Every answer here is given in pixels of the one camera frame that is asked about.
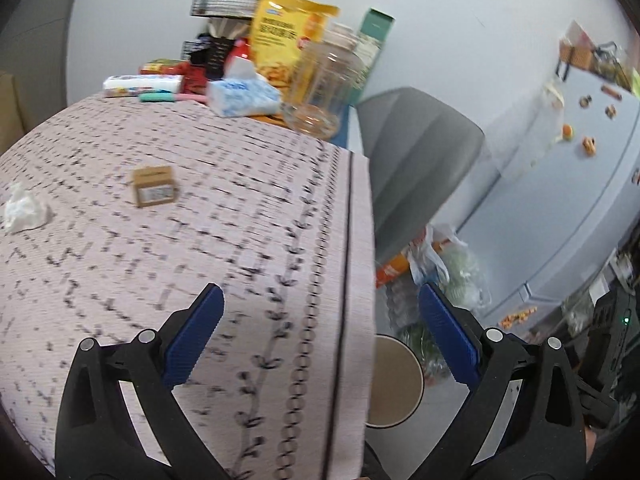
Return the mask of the light blue refrigerator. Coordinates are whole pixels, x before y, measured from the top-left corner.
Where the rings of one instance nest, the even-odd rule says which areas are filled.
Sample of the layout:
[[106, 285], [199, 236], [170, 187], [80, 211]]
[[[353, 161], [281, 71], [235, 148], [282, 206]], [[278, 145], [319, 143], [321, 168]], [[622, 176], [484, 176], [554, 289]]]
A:
[[487, 276], [484, 325], [526, 312], [512, 327], [526, 332], [601, 269], [639, 215], [638, 99], [576, 68], [561, 92], [574, 139], [499, 179], [460, 230]]

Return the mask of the blue white tissue pack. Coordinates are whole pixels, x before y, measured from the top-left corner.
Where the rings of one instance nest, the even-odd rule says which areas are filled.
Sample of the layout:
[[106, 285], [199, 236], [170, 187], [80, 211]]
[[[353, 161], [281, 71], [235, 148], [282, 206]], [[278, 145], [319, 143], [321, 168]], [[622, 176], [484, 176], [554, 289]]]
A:
[[234, 56], [224, 70], [224, 78], [209, 81], [206, 90], [209, 108], [220, 117], [248, 117], [278, 114], [282, 94], [259, 75], [248, 58]]

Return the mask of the clear plastic jar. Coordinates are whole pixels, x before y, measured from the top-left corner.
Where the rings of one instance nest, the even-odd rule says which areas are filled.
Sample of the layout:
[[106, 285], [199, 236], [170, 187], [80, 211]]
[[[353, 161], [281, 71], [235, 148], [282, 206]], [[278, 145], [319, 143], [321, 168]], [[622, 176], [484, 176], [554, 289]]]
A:
[[332, 23], [320, 41], [303, 48], [282, 101], [288, 128], [325, 141], [338, 133], [363, 70], [357, 44], [351, 27]]

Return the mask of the grey upholstered chair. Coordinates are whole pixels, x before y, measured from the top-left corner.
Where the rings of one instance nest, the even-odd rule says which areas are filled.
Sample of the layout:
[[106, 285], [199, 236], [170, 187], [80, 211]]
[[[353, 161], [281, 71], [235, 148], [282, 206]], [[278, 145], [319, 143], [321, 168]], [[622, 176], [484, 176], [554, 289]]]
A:
[[395, 257], [471, 170], [485, 136], [471, 119], [416, 88], [356, 106], [369, 159], [375, 261]]

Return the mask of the pink patterned tablecloth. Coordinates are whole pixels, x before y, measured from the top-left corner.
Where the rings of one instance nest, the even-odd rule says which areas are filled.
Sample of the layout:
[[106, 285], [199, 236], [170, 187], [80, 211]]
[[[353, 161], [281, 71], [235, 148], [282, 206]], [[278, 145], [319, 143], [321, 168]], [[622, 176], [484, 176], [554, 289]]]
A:
[[[171, 166], [174, 202], [132, 174]], [[109, 471], [355, 479], [374, 343], [369, 164], [193, 102], [90, 96], [1, 157], [52, 219], [1, 237], [1, 404], [32, 457]], [[224, 315], [188, 380], [162, 326], [213, 283]]]

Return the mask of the red snack package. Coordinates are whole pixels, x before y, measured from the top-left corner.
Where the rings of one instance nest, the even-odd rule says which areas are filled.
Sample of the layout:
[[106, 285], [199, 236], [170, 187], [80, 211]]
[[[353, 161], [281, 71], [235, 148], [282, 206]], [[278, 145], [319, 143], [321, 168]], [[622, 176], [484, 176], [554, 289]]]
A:
[[171, 58], [157, 58], [139, 67], [140, 75], [185, 75], [191, 66], [186, 60], [172, 60]]

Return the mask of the white cling film roll box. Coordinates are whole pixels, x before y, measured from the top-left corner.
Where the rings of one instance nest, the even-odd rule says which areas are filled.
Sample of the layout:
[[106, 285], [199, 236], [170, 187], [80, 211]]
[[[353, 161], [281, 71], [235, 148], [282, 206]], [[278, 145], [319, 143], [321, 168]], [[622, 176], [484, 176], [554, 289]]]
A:
[[109, 76], [103, 81], [103, 93], [110, 98], [140, 96], [142, 93], [178, 93], [182, 83], [182, 75]]

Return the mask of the clear trash bag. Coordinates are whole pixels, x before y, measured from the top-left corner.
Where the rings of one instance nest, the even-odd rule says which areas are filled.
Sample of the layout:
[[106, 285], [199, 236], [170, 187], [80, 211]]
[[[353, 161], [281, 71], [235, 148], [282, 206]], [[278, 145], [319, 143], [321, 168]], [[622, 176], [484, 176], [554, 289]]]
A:
[[429, 224], [376, 271], [390, 329], [418, 358], [425, 380], [480, 381], [483, 330], [476, 316], [491, 303], [485, 273], [448, 224]]

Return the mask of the green white box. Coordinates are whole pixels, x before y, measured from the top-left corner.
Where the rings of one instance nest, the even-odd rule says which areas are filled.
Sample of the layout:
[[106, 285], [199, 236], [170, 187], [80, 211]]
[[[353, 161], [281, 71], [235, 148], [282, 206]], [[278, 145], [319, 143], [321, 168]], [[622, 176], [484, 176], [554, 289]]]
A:
[[350, 105], [356, 105], [359, 101], [394, 23], [395, 19], [392, 16], [373, 8], [364, 17], [355, 48], [355, 54], [360, 58], [363, 68], [352, 88]]

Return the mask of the round beige stool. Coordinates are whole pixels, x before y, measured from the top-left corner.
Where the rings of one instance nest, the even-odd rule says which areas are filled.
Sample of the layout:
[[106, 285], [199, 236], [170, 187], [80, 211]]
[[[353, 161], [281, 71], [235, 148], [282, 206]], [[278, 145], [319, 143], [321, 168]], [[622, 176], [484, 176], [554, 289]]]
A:
[[367, 427], [390, 429], [408, 420], [424, 395], [422, 366], [402, 341], [377, 334]]

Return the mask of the small brown cardboard box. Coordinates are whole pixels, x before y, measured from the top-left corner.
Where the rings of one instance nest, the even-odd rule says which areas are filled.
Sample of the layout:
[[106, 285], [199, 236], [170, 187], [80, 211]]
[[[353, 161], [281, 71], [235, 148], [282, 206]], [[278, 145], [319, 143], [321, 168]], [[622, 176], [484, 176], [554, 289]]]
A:
[[132, 188], [138, 208], [169, 204], [177, 198], [177, 185], [171, 166], [149, 166], [134, 170]]

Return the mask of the black pen holder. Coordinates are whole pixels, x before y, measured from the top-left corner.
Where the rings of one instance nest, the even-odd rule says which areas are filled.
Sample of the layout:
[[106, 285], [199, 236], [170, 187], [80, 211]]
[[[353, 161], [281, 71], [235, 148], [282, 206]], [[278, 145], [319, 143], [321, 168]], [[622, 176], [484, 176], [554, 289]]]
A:
[[190, 62], [194, 66], [204, 67], [208, 79], [219, 80], [224, 76], [224, 64], [233, 45], [232, 39], [201, 34], [189, 55]]

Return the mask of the small crumpled white tissue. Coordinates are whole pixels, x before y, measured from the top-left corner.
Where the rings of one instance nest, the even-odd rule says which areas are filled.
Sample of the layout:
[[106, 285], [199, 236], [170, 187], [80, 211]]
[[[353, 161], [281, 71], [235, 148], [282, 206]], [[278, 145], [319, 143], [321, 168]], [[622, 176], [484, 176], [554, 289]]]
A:
[[10, 197], [3, 209], [3, 229], [9, 234], [39, 229], [52, 219], [49, 205], [21, 182], [10, 186]]

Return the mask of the teal pink marker pen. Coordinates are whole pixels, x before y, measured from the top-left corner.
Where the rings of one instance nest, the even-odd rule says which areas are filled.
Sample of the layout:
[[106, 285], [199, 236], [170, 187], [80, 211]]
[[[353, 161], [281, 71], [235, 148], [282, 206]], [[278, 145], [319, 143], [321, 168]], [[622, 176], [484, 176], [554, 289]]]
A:
[[193, 93], [171, 93], [171, 92], [145, 92], [138, 95], [141, 102], [182, 102], [192, 101], [200, 104], [206, 104], [207, 98], [202, 94]]

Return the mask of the yellow snack bag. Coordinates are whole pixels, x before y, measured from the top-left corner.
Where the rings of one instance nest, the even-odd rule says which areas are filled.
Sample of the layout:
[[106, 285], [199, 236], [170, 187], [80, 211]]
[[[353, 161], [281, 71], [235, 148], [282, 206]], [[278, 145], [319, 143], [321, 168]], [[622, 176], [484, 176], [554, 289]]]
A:
[[259, 0], [250, 26], [250, 59], [274, 88], [290, 86], [294, 67], [308, 42], [320, 41], [337, 6], [310, 0]]

